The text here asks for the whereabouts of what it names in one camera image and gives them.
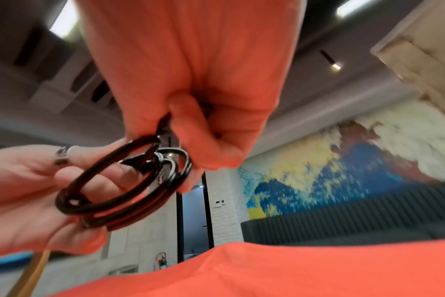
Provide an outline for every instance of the black metal ring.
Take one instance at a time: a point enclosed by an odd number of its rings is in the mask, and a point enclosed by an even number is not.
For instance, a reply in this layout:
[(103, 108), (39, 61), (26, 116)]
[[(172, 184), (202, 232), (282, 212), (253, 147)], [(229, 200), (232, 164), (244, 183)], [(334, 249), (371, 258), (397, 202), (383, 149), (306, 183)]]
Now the black metal ring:
[[(157, 136), (144, 136), (111, 152), (84, 171), (67, 188), (62, 189), (56, 197), (56, 207), (64, 214), (79, 215), (85, 228), (107, 226), (109, 231), (126, 227), (147, 217), (169, 200), (185, 181), (192, 167), (187, 152), (180, 148), (158, 148), (159, 144)], [(128, 157), (130, 153), (146, 145), (150, 147), (145, 153)], [(185, 158), (185, 165), (181, 171), (178, 171), (178, 164), (173, 159), (164, 155), (169, 153)], [(137, 186), (122, 195), (101, 203), (90, 202), (80, 192), (82, 187), (95, 175), (116, 162), (132, 166), (147, 176)], [(169, 165), (169, 173), (156, 189), (139, 201), (124, 206), (148, 188), (166, 165)], [(122, 208), (117, 211), (103, 214), (120, 206)]]

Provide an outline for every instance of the doorway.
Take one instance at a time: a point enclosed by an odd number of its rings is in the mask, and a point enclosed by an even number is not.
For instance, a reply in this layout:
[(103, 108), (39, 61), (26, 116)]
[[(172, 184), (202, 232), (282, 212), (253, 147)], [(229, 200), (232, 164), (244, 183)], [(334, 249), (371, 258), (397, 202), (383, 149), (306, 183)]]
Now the doorway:
[(179, 263), (214, 247), (204, 174), (188, 193), (177, 193), (177, 241)]

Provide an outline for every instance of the painted mural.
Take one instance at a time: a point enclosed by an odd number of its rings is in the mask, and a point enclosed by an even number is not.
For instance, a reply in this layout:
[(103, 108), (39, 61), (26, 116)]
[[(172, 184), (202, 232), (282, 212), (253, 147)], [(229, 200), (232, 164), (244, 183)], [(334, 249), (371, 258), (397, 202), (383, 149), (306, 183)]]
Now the painted mural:
[(250, 219), (445, 181), (445, 115), (401, 102), (239, 167)]

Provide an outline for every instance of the white brick wall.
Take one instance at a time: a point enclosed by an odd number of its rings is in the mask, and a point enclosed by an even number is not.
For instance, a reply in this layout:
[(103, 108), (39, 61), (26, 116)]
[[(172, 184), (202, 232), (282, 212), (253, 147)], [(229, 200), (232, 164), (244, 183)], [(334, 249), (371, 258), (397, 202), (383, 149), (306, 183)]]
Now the white brick wall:
[[(177, 202), (173, 195), (157, 212), (127, 228), (112, 232), (109, 256), (92, 255), (50, 262), (33, 297), (48, 296), (107, 276), (109, 271), (132, 264), (139, 272), (151, 272), (159, 252), (167, 253), (167, 264), (177, 264)], [(0, 297), (6, 296), (21, 271), (0, 274)]]
[[(242, 186), (236, 169), (224, 168), (206, 171), (214, 245), (243, 242), (240, 223), (248, 219)], [(214, 202), (224, 200), (225, 205), (214, 207)]]

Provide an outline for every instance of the orange fabric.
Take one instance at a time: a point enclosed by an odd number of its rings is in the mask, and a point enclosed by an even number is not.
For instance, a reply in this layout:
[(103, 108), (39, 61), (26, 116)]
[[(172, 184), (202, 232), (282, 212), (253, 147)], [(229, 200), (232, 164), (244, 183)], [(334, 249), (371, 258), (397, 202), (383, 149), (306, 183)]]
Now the orange fabric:
[(103, 278), (57, 297), (445, 296), (445, 241), (296, 248), (231, 243), (149, 274)]

